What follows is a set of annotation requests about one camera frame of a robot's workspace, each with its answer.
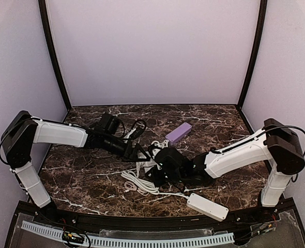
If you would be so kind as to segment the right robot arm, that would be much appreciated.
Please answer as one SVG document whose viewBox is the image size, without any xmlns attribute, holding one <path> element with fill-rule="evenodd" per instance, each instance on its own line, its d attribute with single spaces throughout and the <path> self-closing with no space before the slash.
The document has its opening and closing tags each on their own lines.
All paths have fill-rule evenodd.
<svg viewBox="0 0 305 248">
<path fill-rule="evenodd" d="M 305 167 L 305 147 L 302 148 L 296 130 L 303 129 L 269 118 L 252 135 L 193 159 L 188 159 L 174 147 L 161 148 L 154 155 L 155 165 L 145 176 L 157 187 L 167 182 L 209 185 L 231 171 L 268 160 L 272 169 L 261 191 L 260 202 L 262 207 L 274 207 L 292 177 Z"/>
</svg>

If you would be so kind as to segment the white cube socket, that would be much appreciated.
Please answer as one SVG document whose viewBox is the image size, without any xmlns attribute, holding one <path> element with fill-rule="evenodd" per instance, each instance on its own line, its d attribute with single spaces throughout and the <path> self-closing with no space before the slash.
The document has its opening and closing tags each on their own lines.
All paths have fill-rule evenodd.
<svg viewBox="0 0 305 248">
<path fill-rule="evenodd" d="M 138 153 L 138 158 L 139 159 L 145 159 L 146 156 L 143 153 L 139 152 Z M 155 166 L 155 165 L 157 165 L 157 164 L 156 164 L 156 162 L 153 159 L 150 159 L 149 161 L 139 161 L 139 162 L 136 162 L 136 166 L 137 167 L 146 167 L 146 168 L 148 168 L 148 167 L 152 167 L 152 166 Z"/>
</svg>

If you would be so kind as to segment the black front table rail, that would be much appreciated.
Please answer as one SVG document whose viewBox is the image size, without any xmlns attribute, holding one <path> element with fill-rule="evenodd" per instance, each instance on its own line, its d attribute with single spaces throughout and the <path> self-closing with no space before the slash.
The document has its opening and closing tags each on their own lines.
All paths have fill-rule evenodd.
<svg viewBox="0 0 305 248">
<path fill-rule="evenodd" d="M 65 219 L 66 223 L 89 233 L 105 230 L 121 231 L 177 231 L 213 228 L 231 230 L 246 228 L 253 223 L 256 207 L 230 211 L 222 222 L 206 215 L 179 217 L 120 217 L 97 214 L 85 214 L 56 208 L 42 209 L 41 212 L 52 220 Z"/>
</svg>

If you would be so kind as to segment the white plug with cable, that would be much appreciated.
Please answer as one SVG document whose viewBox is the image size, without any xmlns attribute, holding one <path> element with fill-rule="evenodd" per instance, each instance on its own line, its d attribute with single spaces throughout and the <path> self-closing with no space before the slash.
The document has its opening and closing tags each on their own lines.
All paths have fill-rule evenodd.
<svg viewBox="0 0 305 248">
<path fill-rule="evenodd" d="M 126 182 L 124 183 L 125 191 L 136 191 L 143 196 L 151 195 L 166 195 L 166 196 L 178 196 L 185 199 L 188 199 L 188 196 L 185 196 L 182 193 L 172 193 L 172 192 L 161 192 L 158 187 L 152 182 L 140 179 L 135 172 L 125 171 L 120 174 Z"/>
</svg>

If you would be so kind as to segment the left black frame post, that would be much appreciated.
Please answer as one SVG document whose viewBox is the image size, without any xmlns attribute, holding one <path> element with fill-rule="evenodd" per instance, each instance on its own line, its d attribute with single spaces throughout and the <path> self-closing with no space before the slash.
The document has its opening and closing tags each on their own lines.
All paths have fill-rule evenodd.
<svg viewBox="0 0 305 248">
<path fill-rule="evenodd" d="M 72 105 L 69 99 L 69 95 L 66 90 L 65 82 L 62 76 L 62 72 L 60 69 L 57 52 L 53 40 L 52 30 L 51 30 L 51 22 L 48 14 L 47 1 L 38 0 L 39 12 L 41 17 L 42 28 L 44 32 L 45 42 L 48 48 L 48 53 L 50 57 L 50 61 L 52 64 L 52 68 L 54 71 L 54 75 L 56 78 L 56 82 L 58 85 L 59 92 L 61 94 L 63 103 L 65 105 L 66 110 L 69 112 L 72 109 Z"/>
</svg>

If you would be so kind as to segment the white power strip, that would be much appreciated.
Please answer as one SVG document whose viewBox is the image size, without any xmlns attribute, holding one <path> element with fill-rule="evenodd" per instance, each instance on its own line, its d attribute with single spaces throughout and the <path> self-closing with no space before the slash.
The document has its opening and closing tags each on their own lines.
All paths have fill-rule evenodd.
<svg viewBox="0 0 305 248">
<path fill-rule="evenodd" d="M 224 221 L 229 212 L 227 207 L 219 205 L 195 193 L 192 193 L 188 197 L 187 206 L 219 222 Z"/>
</svg>

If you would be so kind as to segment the purple power strip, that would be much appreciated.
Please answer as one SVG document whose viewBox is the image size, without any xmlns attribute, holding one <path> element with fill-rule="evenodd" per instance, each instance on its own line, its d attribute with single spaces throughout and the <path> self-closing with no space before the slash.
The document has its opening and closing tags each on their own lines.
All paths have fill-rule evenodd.
<svg viewBox="0 0 305 248">
<path fill-rule="evenodd" d="M 191 132 L 191 129 L 192 126 L 189 123 L 184 122 L 176 129 L 171 131 L 169 134 L 167 134 L 165 138 L 169 141 L 170 145 L 174 145 L 187 134 L 189 134 Z"/>
</svg>

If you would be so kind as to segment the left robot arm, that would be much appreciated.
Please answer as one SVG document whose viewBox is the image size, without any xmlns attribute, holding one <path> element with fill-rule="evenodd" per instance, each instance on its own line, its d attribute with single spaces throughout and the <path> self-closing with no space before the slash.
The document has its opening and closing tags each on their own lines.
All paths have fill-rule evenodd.
<svg viewBox="0 0 305 248">
<path fill-rule="evenodd" d="M 102 149 L 126 162 L 148 162 L 151 156 L 133 140 L 145 131 L 132 125 L 130 132 L 116 136 L 124 123 L 117 116 L 103 113 L 100 120 L 89 126 L 62 123 L 32 116 L 20 111 L 0 140 L 0 161 L 10 167 L 23 190 L 39 209 L 56 209 L 33 166 L 31 151 L 35 144 L 63 145 L 83 149 Z"/>
</svg>

